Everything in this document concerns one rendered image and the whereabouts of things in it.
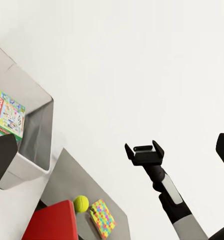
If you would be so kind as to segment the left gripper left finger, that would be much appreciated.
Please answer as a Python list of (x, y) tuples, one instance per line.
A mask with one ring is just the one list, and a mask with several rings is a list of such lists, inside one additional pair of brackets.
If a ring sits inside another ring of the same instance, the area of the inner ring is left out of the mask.
[(18, 152), (14, 133), (0, 136), (0, 181)]

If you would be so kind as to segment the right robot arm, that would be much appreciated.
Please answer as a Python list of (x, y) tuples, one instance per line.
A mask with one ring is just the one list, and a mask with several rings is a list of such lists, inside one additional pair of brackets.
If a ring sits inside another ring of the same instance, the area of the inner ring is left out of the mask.
[[(133, 151), (125, 143), (128, 159), (135, 166), (142, 166), (153, 182), (153, 189), (160, 192), (162, 206), (173, 224), (186, 215), (192, 214), (171, 178), (161, 167), (164, 150), (153, 140), (153, 145), (136, 146)], [(187, 216), (173, 224), (180, 240), (208, 240), (206, 232), (197, 222), (194, 215)], [(215, 233), (209, 240), (224, 240), (224, 228)]]

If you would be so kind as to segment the jigsaw puzzle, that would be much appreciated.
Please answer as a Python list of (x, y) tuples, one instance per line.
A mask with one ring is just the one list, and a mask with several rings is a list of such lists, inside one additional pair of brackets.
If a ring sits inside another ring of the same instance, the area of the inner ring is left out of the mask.
[(94, 224), (96, 225), (102, 237), (102, 240), (105, 240), (111, 233), (113, 228), (116, 226), (116, 222), (113, 219), (103, 199), (100, 199), (99, 201), (91, 205), (91, 209), (93, 211), (89, 211), (90, 216)]

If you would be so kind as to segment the tennis ball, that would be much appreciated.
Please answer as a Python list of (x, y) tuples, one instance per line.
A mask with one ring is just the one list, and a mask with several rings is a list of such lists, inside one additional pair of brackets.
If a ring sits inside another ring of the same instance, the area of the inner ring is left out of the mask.
[(73, 205), (75, 211), (83, 213), (88, 210), (89, 200), (87, 197), (81, 195), (74, 200)]

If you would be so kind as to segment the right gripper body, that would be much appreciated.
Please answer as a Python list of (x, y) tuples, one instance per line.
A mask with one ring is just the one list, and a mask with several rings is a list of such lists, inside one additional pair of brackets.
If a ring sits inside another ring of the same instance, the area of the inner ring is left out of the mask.
[(162, 171), (161, 165), (164, 157), (159, 158), (157, 154), (148, 153), (156, 153), (156, 151), (135, 153), (134, 160), (137, 160), (137, 162), (134, 162), (133, 165), (142, 166), (151, 177), (158, 176)]

